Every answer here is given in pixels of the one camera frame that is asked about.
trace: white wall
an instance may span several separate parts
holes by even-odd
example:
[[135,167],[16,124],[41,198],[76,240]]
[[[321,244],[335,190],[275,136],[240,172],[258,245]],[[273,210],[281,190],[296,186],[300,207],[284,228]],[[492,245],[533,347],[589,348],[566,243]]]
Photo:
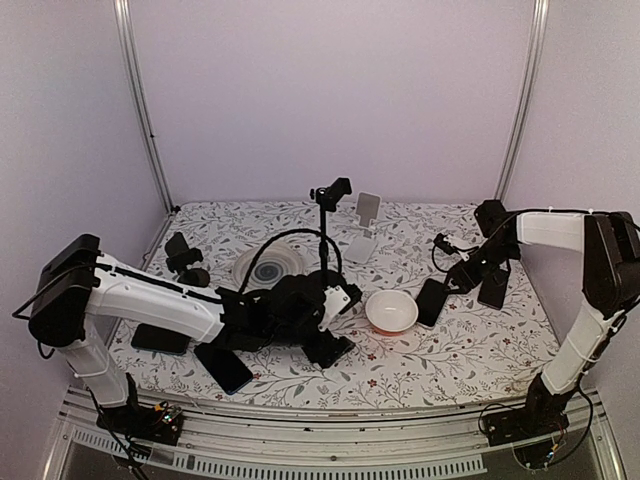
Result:
[[[551,2],[540,74],[507,207],[628,210],[640,222],[640,3]],[[558,332],[577,312],[581,262],[531,248],[528,271]],[[593,370],[629,478],[640,478],[640,316]]]
[[122,65],[112,2],[0,9],[0,478],[33,480],[68,382],[10,312],[83,232],[138,263],[162,211]]
[[533,3],[132,2],[174,200],[492,196]]

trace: bowl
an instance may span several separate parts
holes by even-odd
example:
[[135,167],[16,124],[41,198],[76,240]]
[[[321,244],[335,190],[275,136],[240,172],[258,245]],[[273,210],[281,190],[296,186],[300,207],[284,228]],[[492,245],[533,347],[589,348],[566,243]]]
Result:
[[387,336],[400,335],[418,319],[418,305],[411,296],[399,290],[381,290],[369,297],[365,313],[373,329]]

